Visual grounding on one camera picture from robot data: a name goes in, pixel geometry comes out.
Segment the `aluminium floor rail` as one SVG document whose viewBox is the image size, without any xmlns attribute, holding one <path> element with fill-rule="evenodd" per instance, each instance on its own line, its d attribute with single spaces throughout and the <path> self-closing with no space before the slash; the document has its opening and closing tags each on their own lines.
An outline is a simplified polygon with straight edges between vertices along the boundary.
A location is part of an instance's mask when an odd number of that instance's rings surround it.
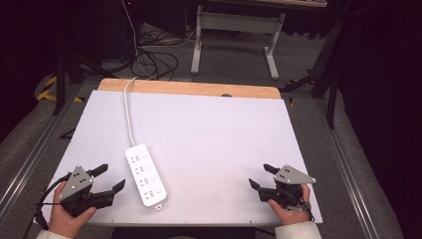
<svg viewBox="0 0 422 239">
<path fill-rule="evenodd" d="M 65 104 L 56 115 L 53 102 L 36 106 L 0 143 L 0 223 L 9 214 L 81 87 L 69 86 Z"/>
<path fill-rule="evenodd" d="M 334 150 L 334 158 L 341 175 L 342 181 L 346 187 L 348 196 L 350 198 L 353 209 L 357 215 L 359 224 L 362 228 L 365 239 L 380 239 L 379 233 L 375 228 L 374 222 L 369 214 L 364 197 L 358 187 L 354 175 L 350 169 L 348 161 L 345 157 L 343 149 L 340 145 L 337 134 L 333 128 L 330 127 L 326 119 L 326 110 L 323 101 L 314 100 L 316 110 L 321 117 L 325 131 L 328 134 L 330 144 Z"/>
</svg>

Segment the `black metal stand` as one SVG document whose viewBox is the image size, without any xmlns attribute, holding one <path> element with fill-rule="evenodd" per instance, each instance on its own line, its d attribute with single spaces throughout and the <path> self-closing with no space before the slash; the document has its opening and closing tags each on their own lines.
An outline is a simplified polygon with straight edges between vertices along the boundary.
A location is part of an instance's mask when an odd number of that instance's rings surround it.
<svg viewBox="0 0 422 239">
<path fill-rule="evenodd" d="M 332 52 L 335 48 L 342 23 L 343 21 L 340 19 L 335 21 L 309 74 L 296 82 L 292 82 L 291 84 L 287 84 L 285 87 L 280 88 L 281 93 L 287 93 L 314 82 L 314 87 L 311 89 L 311 95 L 314 99 L 321 99 L 325 92 L 329 91 L 325 117 L 331 128 L 334 128 L 333 117 L 338 87 L 336 74 L 334 72 L 335 60 L 333 59 Z"/>
</svg>

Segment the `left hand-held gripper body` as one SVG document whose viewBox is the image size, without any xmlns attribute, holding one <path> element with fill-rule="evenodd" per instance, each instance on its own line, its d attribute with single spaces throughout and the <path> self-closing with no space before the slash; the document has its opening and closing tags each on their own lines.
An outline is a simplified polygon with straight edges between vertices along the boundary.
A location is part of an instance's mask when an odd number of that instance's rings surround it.
<svg viewBox="0 0 422 239">
<path fill-rule="evenodd" d="M 73 217 L 81 215 L 90 207 L 101 209 L 112 206 L 115 192 L 113 190 L 91 193 L 94 177 L 78 165 L 67 179 L 60 195 L 60 204 Z"/>
</svg>

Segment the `white power strip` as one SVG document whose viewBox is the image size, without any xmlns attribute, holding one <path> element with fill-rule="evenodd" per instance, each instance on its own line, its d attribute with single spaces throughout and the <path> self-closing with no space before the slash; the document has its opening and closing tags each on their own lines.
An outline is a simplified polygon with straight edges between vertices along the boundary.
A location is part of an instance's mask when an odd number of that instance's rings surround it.
<svg viewBox="0 0 422 239">
<path fill-rule="evenodd" d="M 154 210 L 156 205 L 163 205 L 167 199 L 166 188 L 147 146 L 135 145 L 125 151 L 125 156 L 142 204 Z"/>
</svg>

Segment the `person's right hand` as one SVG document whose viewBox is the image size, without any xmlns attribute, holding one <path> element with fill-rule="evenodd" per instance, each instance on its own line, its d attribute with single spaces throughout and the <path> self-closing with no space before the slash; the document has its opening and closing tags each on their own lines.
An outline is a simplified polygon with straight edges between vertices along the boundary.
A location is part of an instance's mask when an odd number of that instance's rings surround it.
<svg viewBox="0 0 422 239">
<path fill-rule="evenodd" d="M 301 199 L 301 202 L 303 204 L 310 203 L 311 190 L 306 184 L 302 184 L 301 188 L 303 190 L 303 197 Z M 311 220 L 310 213 L 306 210 L 287 210 L 272 199 L 268 201 L 268 204 L 270 205 L 274 213 L 278 216 L 283 226 L 309 222 Z"/>
</svg>

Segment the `grey metal desk frame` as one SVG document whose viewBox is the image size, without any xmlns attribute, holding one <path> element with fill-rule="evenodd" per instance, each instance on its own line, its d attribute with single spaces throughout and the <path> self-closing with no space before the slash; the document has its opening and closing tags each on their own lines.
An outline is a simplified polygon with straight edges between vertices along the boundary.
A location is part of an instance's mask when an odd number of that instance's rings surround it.
<svg viewBox="0 0 422 239">
<path fill-rule="evenodd" d="M 201 32 L 206 30 L 238 31 L 248 33 L 271 34 L 272 41 L 263 51 L 269 68 L 271 78 L 277 80 L 279 72 L 274 59 L 274 51 L 277 46 L 286 15 L 281 13 L 278 18 L 266 18 L 257 16 L 244 16 L 223 13 L 209 13 L 199 5 L 196 11 L 196 36 L 193 50 L 191 73 L 199 73 L 201 59 Z"/>
</svg>

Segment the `person's left hand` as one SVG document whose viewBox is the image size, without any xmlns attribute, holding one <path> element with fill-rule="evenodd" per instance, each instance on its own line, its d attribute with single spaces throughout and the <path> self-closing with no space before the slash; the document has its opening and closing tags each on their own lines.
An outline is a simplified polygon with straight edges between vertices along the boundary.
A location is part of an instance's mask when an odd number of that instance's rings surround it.
<svg viewBox="0 0 422 239">
<path fill-rule="evenodd" d="M 66 183 L 62 182 L 55 190 L 48 231 L 76 239 L 82 227 L 95 215 L 97 209 L 90 207 L 77 217 L 70 215 L 60 204 L 60 195 L 65 185 Z"/>
</svg>

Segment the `black tripod stand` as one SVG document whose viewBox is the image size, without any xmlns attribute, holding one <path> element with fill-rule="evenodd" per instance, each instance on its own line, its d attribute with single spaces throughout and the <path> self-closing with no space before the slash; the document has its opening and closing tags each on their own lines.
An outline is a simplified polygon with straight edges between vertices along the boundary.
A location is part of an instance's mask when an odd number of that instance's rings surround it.
<svg viewBox="0 0 422 239">
<path fill-rule="evenodd" d="M 59 50 L 56 54 L 56 106 L 53 115 L 56 116 L 65 106 L 66 102 L 66 77 L 73 84 L 81 84 L 84 80 L 82 65 L 94 73 L 105 78 L 114 78 L 114 75 L 103 69 L 99 64 L 89 60 L 82 54 L 72 50 Z"/>
</svg>

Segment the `yellow black floor tape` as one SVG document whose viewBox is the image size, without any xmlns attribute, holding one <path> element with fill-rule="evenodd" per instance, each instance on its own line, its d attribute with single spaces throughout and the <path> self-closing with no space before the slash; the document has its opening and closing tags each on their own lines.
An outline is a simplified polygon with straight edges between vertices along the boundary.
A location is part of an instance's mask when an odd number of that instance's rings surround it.
<svg viewBox="0 0 422 239">
<path fill-rule="evenodd" d="M 47 83 L 44 85 L 43 89 L 41 90 L 41 92 L 37 96 L 38 101 L 46 100 L 46 101 L 55 102 L 57 100 L 57 96 L 52 95 L 52 88 L 53 88 L 53 85 L 56 83 L 56 81 L 57 81 L 56 76 L 52 76 L 47 81 Z"/>
</svg>

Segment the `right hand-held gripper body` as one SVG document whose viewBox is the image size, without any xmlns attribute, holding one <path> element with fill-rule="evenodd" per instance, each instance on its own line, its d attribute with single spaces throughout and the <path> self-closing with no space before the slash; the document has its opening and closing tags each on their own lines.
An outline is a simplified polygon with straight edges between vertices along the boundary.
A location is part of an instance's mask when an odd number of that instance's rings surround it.
<svg viewBox="0 0 422 239">
<path fill-rule="evenodd" d="M 301 185 L 314 184 L 317 182 L 315 178 L 286 164 L 274 175 L 274 181 L 274 188 L 263 187 L 264 192 L 258 192 L 261 201 L 268 202 L 272 199 L 287 210 L 310 211 L 309 204 L 301 202 L 303 197 Z"/>
</svg>

